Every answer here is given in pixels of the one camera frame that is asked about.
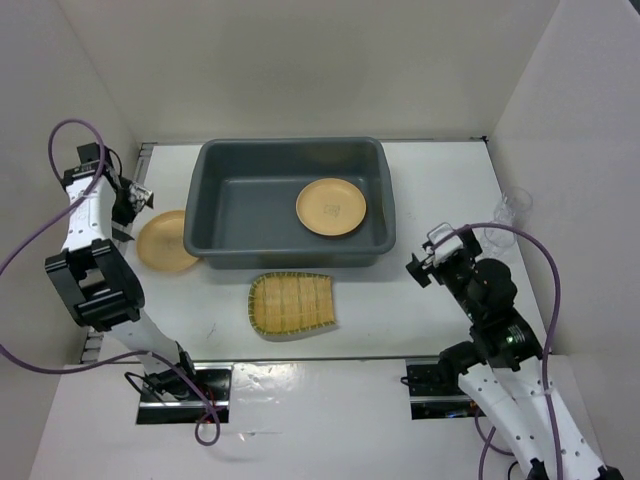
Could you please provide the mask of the yellow bear plate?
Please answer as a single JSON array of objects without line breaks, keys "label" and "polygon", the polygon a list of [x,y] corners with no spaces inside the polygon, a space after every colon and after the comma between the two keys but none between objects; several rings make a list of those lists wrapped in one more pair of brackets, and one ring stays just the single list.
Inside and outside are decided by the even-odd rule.
[{"label": "yellow bear plate", "polygon": [[155,216],[140,230],[136,253],[147,268],[162,273],[179,273],[199,259],[184,247],[184,210],[172,210]]},{"label": "yellow bear plate", "polygon": [[295,209],[299,221],[312,233],[338,237],[360,226],[367,202],[354,184],[339,178],[322,178],[300,191]]}]

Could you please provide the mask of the clear plastic cup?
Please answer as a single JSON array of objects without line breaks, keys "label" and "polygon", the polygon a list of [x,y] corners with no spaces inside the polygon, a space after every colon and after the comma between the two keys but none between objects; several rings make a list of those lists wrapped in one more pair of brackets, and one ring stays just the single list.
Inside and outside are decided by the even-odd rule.
[{"label": "clear plastic cup", "polygon": [[526,224],[532,207],[533,198],[527,190],[510,187],[502,192],[494,209],[493,219],[498,223],[521,228]]},{"label": "clear plastic cup", "polygon": [[494,227],[483,230],[481,247],[485,258],[501,258],[507,254],[515,244],[515,234],[510,230]]}]

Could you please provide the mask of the woven bamboo tray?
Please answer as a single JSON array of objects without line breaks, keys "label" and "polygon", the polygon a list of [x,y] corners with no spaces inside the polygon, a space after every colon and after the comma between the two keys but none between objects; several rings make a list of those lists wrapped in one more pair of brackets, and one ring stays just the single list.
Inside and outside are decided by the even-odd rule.
[{"label": "woven bamboo tray", "polygon": [[305,334],[337,325],[333,279],[306,272],[272,272],[251,284],[248,317],[266,337]]}]

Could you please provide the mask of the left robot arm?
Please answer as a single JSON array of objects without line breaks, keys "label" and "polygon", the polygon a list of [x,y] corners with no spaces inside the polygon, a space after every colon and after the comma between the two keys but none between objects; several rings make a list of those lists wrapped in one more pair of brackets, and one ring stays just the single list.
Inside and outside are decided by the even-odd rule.
[{"label": "left robot arm", "polygon": [[115,171],[110,148],[89,143],[77,153],[79,165],[61,180],[73,208],[67,237],[60,253],[46,259],[45,271],[79,326],[105,333],[135,354],[152,395],[190,399],[199,387],[193,362],[147,315],[142,285],[117,248],[130,241],[126,227],[152,207],[154,194]]}]

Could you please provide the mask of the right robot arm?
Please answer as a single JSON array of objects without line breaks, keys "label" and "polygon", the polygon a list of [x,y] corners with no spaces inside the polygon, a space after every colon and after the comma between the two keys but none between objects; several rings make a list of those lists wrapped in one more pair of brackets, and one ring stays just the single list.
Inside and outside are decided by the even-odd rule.
[{"label": "right robot arm", "polygon": [[534,330],[515,307],[510,268],[485,258],[469,227],[444,223],[406,269],[423,287],[444,286],[470,320],[470,338],[439,355],[438,381],[464,392],[507,443],[528,479],[619,479],[590,447],[548,374]]}]

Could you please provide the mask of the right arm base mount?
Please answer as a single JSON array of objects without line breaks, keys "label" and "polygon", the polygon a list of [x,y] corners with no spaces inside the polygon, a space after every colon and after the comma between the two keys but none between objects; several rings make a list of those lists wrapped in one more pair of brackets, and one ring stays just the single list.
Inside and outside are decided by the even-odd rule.
[{"label": "right arm base mount", "polygon": [[478,405],[458,387],[442,379],[435,357],[410,358],[401,376],[409,395],[412,420],[472,418]]}]

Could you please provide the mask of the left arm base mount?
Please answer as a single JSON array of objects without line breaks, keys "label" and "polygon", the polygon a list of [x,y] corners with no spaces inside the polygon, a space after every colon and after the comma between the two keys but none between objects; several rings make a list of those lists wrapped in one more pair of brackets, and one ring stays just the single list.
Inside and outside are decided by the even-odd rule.
[{"label": "left arm base mount", "polygon": [[[213,403],[221,424],[229,421],[233,366],[230,363],[196,363],[194,383],[200,394]],[[139,397],[137,425],[194,424],[206,413],[200,397],[183,382],[183,395],[175,397],[151,387],[141,374],[126,372],[125,379]]]}]

